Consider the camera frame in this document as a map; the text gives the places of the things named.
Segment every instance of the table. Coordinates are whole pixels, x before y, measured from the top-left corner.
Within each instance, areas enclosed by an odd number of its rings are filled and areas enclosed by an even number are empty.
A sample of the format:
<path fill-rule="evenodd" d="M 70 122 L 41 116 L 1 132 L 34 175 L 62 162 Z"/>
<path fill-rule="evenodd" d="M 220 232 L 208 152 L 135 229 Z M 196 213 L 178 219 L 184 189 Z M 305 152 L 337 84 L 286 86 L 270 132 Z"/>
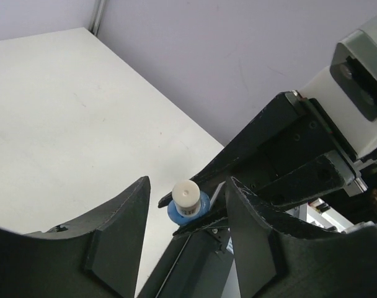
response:
<path fill-rule="evenodd" d="M 177 228 L 158 200 L 221 149 L 86 29 L 0 41 L 0 227 L 47 231 L 147 175 L 136 294 Z"/>

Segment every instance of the vial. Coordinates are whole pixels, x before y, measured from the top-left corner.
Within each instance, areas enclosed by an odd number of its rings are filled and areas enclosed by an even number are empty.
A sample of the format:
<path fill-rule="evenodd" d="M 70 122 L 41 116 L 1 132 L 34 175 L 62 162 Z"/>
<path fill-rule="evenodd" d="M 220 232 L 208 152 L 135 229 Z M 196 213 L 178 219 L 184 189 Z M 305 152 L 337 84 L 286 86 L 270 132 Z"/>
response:
<path fill-rule="evenodd" d="M 206 214 L 210 209 L 209 196 L 191 180 L 182 180 L 172 190 L 168 205 L 169 218 L 178 225 L 185 225 Z"/>

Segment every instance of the small bottle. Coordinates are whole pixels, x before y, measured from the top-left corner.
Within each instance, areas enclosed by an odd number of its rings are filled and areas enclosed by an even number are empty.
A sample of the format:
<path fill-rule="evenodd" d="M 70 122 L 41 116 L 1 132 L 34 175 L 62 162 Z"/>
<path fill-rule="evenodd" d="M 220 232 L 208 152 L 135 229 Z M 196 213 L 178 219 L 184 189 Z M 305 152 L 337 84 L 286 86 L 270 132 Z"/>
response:
<path fill-rule="evenodd" d="M 200 191 L 195 182 L 183 180 L 175 184 L 172 201 L 168 205 L 168 216 L 174 223 L 185 225 L 203 216 L 209 209 L 209 196 Z"/>

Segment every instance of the wall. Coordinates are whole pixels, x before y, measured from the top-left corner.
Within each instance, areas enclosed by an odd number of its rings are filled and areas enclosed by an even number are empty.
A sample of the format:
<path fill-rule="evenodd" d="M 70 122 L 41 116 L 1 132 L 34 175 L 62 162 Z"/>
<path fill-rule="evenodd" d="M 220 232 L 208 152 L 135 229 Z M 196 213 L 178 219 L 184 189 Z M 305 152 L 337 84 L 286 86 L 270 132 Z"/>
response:
<path fill-rule="evenodd" d="M 109 0 L 99 38 L 226 144 L 376 14 L 377 0 Z"/>
<path fill-rule="evenodd" d="M 88 28 L 95 0 L 0 0 L 0 40 Z"/>

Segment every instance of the white bottle cap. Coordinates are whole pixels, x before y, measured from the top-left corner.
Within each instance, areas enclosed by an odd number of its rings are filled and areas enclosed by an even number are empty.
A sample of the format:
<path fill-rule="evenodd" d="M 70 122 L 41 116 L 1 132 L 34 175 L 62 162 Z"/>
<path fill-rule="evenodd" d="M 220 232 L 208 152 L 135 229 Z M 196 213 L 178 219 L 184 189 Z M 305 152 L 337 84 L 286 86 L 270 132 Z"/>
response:
<path fill-rule="evenodd" d="M 181 216 L 193 217 L 201 208 L 200 188 L 191 180 L 176 183 L 172 190 L 172 198 Z"/>

